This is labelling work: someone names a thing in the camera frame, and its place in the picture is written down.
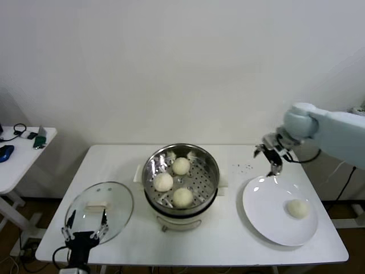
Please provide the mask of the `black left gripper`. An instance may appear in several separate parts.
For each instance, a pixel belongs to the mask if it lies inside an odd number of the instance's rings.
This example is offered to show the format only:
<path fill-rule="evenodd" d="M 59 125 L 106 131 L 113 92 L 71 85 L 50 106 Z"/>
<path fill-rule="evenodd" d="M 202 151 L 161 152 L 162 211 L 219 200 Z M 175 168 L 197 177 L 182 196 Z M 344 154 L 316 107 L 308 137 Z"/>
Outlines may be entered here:
<path fill-rule="evenodd" d="M 90 250 L 99 245 L 100 241 L 105 237 L 109 230 L 107 222 L 106 210 L 102 213 L 102 220 L 99 228 L 92 231 L 85 232 L 72 232 L 72 226 L 76 210 L 74 210 L 71 216 L 67 219 L 66 225 L 61 228 L 64 241 L 69 242 L 69 249 L 71 250 L 70 264 L 87 264 L 90 254 Z"/>

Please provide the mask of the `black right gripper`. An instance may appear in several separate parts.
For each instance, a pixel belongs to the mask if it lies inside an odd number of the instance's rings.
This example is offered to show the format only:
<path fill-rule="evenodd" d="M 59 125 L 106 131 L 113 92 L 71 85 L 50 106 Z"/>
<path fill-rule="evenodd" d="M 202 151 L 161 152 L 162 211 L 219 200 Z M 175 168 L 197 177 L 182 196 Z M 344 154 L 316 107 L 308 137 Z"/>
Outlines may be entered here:
<path fill-rule="evenodd" d="M 282 158 L 280 155 L 274 149 L 267 148 L 264 144 L 256 145 L 254 156 L 258 156 L 262 152 L 271 164 L 270 171 L 266 176 L 272 177 L 280 175 L 282 172 Z"/>

